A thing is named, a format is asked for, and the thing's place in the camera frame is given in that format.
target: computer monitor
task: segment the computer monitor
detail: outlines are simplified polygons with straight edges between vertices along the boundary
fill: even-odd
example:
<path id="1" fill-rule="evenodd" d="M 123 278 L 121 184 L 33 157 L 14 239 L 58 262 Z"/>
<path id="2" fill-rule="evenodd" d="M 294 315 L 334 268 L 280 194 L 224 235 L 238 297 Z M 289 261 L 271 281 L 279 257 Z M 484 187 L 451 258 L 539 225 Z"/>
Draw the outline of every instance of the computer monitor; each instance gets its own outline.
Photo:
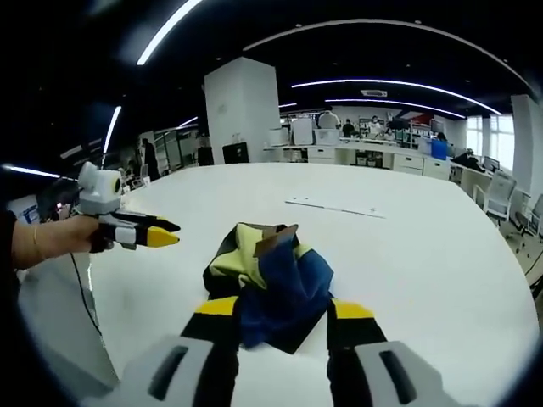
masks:
<path id="1" fill-rule="evenodd" d="M 430 120 L 430 130 L 434 133 L 444 133 L 445 132 L 445 126 L 442 122 L 431 119 Z"/>
<path id="2" fill-rule="evenodd" d="M 500 169 L 500 161 L 498 161 L 497 159 L 493 159 L 488 155 L 485 155 L 483 159 L 483 167 L 485 167 L 485 169 L 487 169 L 488 171 L 494 172 Z"/>

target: cable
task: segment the cable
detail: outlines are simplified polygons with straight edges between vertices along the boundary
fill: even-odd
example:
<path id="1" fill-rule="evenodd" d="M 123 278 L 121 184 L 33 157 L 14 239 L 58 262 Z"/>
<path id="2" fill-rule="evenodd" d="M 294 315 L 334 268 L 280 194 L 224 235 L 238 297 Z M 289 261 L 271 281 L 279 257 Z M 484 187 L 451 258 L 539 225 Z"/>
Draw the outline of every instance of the cable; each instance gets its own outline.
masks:
<path id="1" fill-rule="evenodd" d="M 528 273 L 530 273 L 530 272 L 532 271 L 532 269 L 535 267 L 535 265 L 537 265 L 537 262 L 540 260 L 542 254 L 543 254 L 543 250 L 541 250 L 540 255 L 537 256 L 537 259 L 535 259 L 535 262 L 531 265 L 531 267 L 528 269 L 528 271 L 526 271 L 526 272 L 524 273 L 525 276 L 527 276 Z"/>
<path id="2" fill-rule="evenodd" d="M 100 331 L 100 329 L 98 328 L 98 325 L 96 325 L 96 322 L 92 318 L 91 311 L 88 309 L 87 301 L 85 300 L 85 293 L 83 292 L 83 284 L 81 283 L 81 277 L 79 275 L 79 269 L 77 268 L 76 259 L 74 259 L 74 254 L 70 253 L 70 257 L 71 257 L 72 263 L 74 264 L 74 267 L 76 268 L 77 281 L 79 282 L 79 290 L 81 291 L 81 299 L 83 300 L 83 305 L 85 305 L 85 311 L 87 312 L 89 319 L 94 325 L 94 329 L 96 329 L 96 332 L 98 332 L 98 335 L 100 335 L 101 337 L 102 332 Z"/>

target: ceiling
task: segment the ceiling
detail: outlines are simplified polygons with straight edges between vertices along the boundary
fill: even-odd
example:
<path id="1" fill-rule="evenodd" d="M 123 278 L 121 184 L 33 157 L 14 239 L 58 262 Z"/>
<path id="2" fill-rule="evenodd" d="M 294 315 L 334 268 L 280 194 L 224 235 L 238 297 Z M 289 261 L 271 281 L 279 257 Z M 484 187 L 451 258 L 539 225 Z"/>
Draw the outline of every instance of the ceiling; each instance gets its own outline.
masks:
<path id="1" fill-rule="evenodd" d="M 495 2 L 413 0 L 203 0 L 136 65 L 156 31 L 183 0 L 95 0 L 14 9 L 24 29 L 8 45 L 10 148 L 2 162 L 64 174 L 73 162 L 59 157 L 105 137 L 115 106 L 122 110 L 109 149 L 134 143 L 148 130 L 194 116 L 205 128 L 202 90 L 207 73 L 245 56 L 277 68 L 281 103 L 320 108 L 326 98 L 360 98 L 383 89 L 389 98 L 463 115 L 488 113 L 438 92 L 405 86 L 336 84 L 292 89 L 295 83 L 341 78 L 409 81 L 466 95 L 511 112 L 516 93 L 539 97 L 543 66 L 537 13 L 527 2 L 498 9 Z M 433 27 L 483 48 L 516 70 L 525 83 L 489 56 L 457 40 L 415 27 L 343 24 L 301 31 L 244 52 L 244 47 L 296 25 L 383 19 Z M 10 194 L 48 182 L 4 175 Z"/>

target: bracelet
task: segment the bracelet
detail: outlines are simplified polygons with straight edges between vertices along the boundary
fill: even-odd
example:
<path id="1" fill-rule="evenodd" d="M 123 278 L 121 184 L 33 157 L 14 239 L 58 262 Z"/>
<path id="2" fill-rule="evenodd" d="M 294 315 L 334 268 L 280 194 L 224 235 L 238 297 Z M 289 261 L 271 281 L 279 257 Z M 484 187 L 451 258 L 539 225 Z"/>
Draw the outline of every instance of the bracelet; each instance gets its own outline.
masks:
<path id="1" fill-rule="evenodd" d="M 34 237 L 33 237 L 33 240 L 34 240 L 34 247 L 36 248 L 36 251 L 37 253 L 40 255 L 40 260 L 41 261 L 44 261 L 44 260 L 47 260 L 45 258 L 45 256 L 43 255 L 41 249 L 40 249 L 40 245 L 37 244 L 37 227 L 38 226 L 34 226 Z"/>

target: blue cloth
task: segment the blue cloth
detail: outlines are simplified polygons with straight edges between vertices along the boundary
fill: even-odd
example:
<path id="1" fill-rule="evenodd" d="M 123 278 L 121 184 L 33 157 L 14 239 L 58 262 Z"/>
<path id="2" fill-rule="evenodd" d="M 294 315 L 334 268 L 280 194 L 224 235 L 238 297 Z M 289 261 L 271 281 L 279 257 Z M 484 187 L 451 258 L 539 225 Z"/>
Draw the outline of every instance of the blue cloth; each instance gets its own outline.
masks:
<path id="1" fill-rule="evenodd" d="M 260 275 L 267 289 L 248 285 L 241 292 L 241 336 L 247 348 L 323 313 L 332 298 L 332 269 L 313 249 L 296 259 L 293 239 L 283 237 L 259 258 Z"/>

